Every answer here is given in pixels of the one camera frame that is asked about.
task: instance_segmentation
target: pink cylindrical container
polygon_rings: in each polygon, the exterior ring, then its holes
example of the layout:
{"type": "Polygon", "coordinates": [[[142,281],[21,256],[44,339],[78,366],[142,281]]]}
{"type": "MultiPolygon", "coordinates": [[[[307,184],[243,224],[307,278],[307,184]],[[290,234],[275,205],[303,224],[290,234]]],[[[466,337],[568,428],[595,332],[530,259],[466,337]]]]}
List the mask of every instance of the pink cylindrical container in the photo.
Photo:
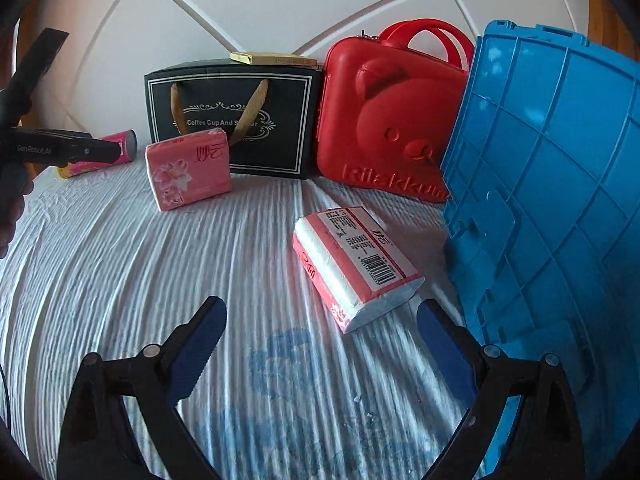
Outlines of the pink cylindrical container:
{"type": "Polygon", "coordinates": [[[59,176],[62,178],[69,178],[70,176],[76,176],[81,173],[88,173],[89,171],[101,170],[103,168],[117,166],[118,164],[124,164],[125,162],[131,162],[136,158],[138,140],[136,139],[136,133],[133,130],[127,130],[126,132],[120,132],[119,134],[103,137],[102,140],[110,140],[111,142],[117,142],[120,145],[121,153],[118,160],[112,164],[104,162],[76,162],[74,164],[67,164],[64,168],[58,168],[59,176]]]}

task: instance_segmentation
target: barcode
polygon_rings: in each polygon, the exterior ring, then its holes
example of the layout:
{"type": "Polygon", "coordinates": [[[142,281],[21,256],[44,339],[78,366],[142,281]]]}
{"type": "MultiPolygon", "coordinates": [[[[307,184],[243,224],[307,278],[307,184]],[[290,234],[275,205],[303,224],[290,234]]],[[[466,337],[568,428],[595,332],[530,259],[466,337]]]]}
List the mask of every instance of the barcode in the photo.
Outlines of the barcode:
{"type": "Polygon", "coordinates": [[[376,285],[390,282],[396,277],[394,270],[389,267],[379,254],[373,254],[361,259],[361,263],[376,285]]]}

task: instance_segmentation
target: rope handle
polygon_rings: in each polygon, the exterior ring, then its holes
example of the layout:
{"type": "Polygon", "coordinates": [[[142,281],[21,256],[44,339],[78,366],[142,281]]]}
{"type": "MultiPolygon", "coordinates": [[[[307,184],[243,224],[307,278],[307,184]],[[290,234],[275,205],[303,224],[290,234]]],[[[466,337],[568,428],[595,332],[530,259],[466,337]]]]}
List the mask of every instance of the rope handle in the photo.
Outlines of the rope handle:
{"type": "MultiPolygon", "coordinates": [[[[249,98],[238,124],[228,139],[229,147],[231,148],[241,140],[243,140],[248,133],[251,125],[254,124],[258,118],[258,113],[264,105],[264,101],[267,98],[267,90],[269,89],[269,80],[263,79],[255,89],[252,96],[249,98]]],[[[171,100],[171,115],[174,118],[174,122],[178,127],[178,132],[181,135],[187,135],[190,133],[187,126],[187,119],[184,117],[184,109],[182,108],[182,102],[180,100],[180,85],[174,83],[171,85],[170,92],[171,100]]]]}

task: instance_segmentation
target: black cable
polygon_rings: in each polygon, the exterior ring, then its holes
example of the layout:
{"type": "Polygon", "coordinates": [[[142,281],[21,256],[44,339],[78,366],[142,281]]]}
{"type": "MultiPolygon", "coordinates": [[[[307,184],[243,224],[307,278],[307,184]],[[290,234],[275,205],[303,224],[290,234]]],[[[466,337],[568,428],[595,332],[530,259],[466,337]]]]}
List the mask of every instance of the black cable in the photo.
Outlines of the black cable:
{"type": "Polygon", "coordinates": [[[0,375],[2,375],[2,384],[4,385],[4,403],[6,404],[6,428],[11,434],[11,405],[9,404],[9,388],[6,385],[6,377],[4,376],[4,370],[0,366],[0,375]]]}

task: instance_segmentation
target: red bear case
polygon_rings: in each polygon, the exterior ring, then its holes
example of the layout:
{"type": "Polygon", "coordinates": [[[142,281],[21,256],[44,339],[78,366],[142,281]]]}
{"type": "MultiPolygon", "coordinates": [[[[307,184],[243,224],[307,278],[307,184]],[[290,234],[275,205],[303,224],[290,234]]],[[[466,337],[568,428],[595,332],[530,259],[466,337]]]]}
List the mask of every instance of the red bear case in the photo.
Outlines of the red bear case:
{"type": "Polygon", "coordinates": [[[378,38],[345,38],[327,54],[318,121],[318,167],[332,180],[444,202],[440,163],[453,131],[474,46],[453,25],[412,20],[378,38]],[[428,30],[448,61],[412,50],[428,30]],[[466,70],[458,49],[461,45],[466,70]]]}

